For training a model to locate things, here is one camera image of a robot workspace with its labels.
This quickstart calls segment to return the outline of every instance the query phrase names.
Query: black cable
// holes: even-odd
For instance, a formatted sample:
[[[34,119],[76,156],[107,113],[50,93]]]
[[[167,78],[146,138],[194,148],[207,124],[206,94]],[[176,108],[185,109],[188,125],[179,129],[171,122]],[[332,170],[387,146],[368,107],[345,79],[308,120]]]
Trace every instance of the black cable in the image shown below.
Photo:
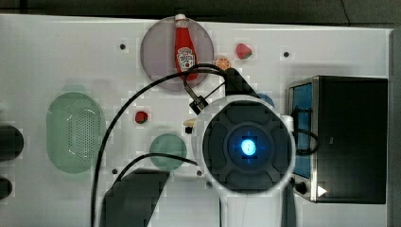
[[[217,88],[215,88],[211,93],[209,93],[209,95],[207,95],[205,98],[207,98],[207,97],[209,97],[211,94],[213,94],[215,91],[217,91],[218,90],[218,88],[220,88],[222,85],[224,85],[225,84],[225,81],[224,82],[222,82]]]
[[[220,72],[214,71],[214,70],[204,70],[204,69],[199,69],[199,70],[188,70],[185,72],[181,72],[181,73],[177,73],[177,74],[172,74],[169,75],[165,78],[162,79],[157,79],[156,81],[153,81],[151,84],[149,84],[148,86],[146,86],[145,88],[141,89],[139,92],[137,92],[134,96],[132,96],[120,109],[120,111],[117,113],[117,115],[114,117],[112,123],[110,124],[109,128],[106,130],[106,133],[103,137],[99,152],[98,152],[98,156],[97,156],[97,160],[96,160],[96,169],[95,169],[95,176],[94,176],[94,183],[93,183],[93,187],[92,187],[92,197],[91,197],[91,226],[95,226],[95,218],[96,218],[96,191],[97,191],[97,181],[98,181],[98,174],[99,174],[99,170],[100,170],[100,164],[101,164],[101,160],[103,157],[103,153],[104,153],[104,149],[106,148],[106,144],[107,144],[107,140],[109,139],[110,134],[112,133],[112,129],[114,127],[114,125],[117,123],[117,120],[120,118],[120,116],[123,114],[123,112],[125,112],[127,110],[127,108],[129,108],[129,106],[131,105],[131,103],[140,95],[142,95],[145,91],[149,90],[150,88],[158,85],[159,83],[162,83],[166,80],[169,79],[174,79],[180,76],[184,76],[184,78],[186,79],[190,74],[193,73],[208,73],[208,74],[216,74],[216,75],[220,75],[222,77],[224,77],[224,75],[222,75]]]
[[[306,134],[309,135],[310,137],[312,137],[316,144],[314,148],[308,148],[308,149],[296,149],[297,150],[297,155],[298,156],[306,156],[306,155],[311,155],[312,153],[314,153],[317,149],[318,149],[318,136],[314,133],[312,133],[311,131],[306,131],[306,130],[301,130],[301,129],[295,129],[294,133],[302,133],[302,134]]]
[[[192,160],[189,159],[185,159],[183,157],[180,156],[176,156],[176,155],[171,155],[171,154],[164,154],[164,153],[147,153],[144,155],[141,155],[137,158],[135,158],[134,160],[132,160],[127,166],[124,167],[124,169],[120,172],[120,174],[118,175],[118,177],[115,179],[113,185],[115,185],[117,182],[121,182],[121,179],[124,177],[125,173],[136,163],[138,163],[139,161],[141,161],[142,159],[148,158],[148,157],[152,157],[152,156],[158,156],[158,157],[166,157],[166,158],[170,158],[170,159],[176,159],[176,160],[180,160],[183,161],[185,163],[189,163],[192,164],[194,166],[197,166],[197,162],[194,162]]]
[[[214,64],[211,64],[211,63],[199,63],[199,64],[195,64],[195,65],[193,65],[192,67],[190,67],[190,68],[188,69],[188,71],[193,70],[193,69],[196,69],[196,68],[202,68],[202,67],[207,67],[207,68],[216,69],[216,70],[218,70],[218,71],[221,73],[221,76],[224,77],[224,80],[226,80],[226,78],[227,78],[227,73],[226,73],[224,70],[222,70],[220,67],[218,67],[218,66],[216,66],[216,65],[214,65]],[[188,79],[188,77],[185,77],[185,78],[183,79],[183,86],[184,86],[184,87],[185,87],[185,86],[188,86],[187,79]]]
[[[350,18],[348,17],[347,10],[345,9],[344,1],[341,0],[341,3],[342,3],[342,9],[344,10],[345,17],[347,18],[347,21],[348,21],[348,26],[350,26],[351,22],[350,22]]]

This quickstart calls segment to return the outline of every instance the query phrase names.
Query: green plastic container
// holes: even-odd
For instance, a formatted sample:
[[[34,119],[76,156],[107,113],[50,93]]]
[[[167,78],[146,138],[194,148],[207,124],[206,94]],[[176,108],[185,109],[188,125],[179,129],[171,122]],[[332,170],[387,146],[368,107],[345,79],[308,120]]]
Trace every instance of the green plastic container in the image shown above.
[[[61,95],[47,112],[47,154],[61,171],[84,172],[96,162],[104,131],[104,114],[95,101],[78,92]]]

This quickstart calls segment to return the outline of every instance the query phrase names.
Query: blue light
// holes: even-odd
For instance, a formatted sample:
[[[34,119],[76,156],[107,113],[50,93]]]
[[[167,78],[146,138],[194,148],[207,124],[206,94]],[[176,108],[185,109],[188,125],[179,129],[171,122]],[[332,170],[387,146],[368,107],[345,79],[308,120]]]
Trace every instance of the blue light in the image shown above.
[[[242,152],[248,156],[251,156],[256,152],[256,145],[250,139],[242,141],[241,148]]]

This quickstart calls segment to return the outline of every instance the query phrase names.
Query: red strawberry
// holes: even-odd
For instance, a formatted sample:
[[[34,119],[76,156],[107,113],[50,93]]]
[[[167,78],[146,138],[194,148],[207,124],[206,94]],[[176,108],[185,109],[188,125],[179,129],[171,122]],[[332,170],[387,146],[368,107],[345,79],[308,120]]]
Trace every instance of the red strawberry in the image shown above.
[[[241,60],[248,59],[252,54],[251,49],[245,44],[238,44],[235,52]]]
[[[148,114],[145,112],[138,112],[135,115],[135,121],[138,124],[144,124],[148,120]]]

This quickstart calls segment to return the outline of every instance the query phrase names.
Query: ketchup bottle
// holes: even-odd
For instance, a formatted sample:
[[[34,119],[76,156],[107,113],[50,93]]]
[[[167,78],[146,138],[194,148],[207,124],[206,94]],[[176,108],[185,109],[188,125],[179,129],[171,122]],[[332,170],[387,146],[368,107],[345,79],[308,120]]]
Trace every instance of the ketchup bottle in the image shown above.
[[[188,21],[185,15],[177,14],[175,17],[176,24],[176,40],[174,46],[174,59],[178,72],[186,71],[194,64],[198,63],[197,53],[192,44],[191,36],[188,30]],[[188,81],[196,79],[198,74],[190,74],[187,78]]]

